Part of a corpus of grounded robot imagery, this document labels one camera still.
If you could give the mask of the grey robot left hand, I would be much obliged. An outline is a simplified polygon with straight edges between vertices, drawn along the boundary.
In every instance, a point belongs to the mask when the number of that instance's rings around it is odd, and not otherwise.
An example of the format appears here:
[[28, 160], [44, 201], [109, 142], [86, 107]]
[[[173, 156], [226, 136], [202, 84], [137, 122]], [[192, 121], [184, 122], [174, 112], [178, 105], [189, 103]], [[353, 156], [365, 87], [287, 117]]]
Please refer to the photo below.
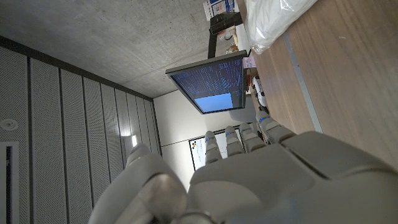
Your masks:
[[102, 193], [90, 223], [396, 223], [397, 171], [315, 131], [295, 134], [259, 111], [263, 141], [225, 130], [228, 156], [205, 134], [205, 165], [184, 187], [144, 144]]

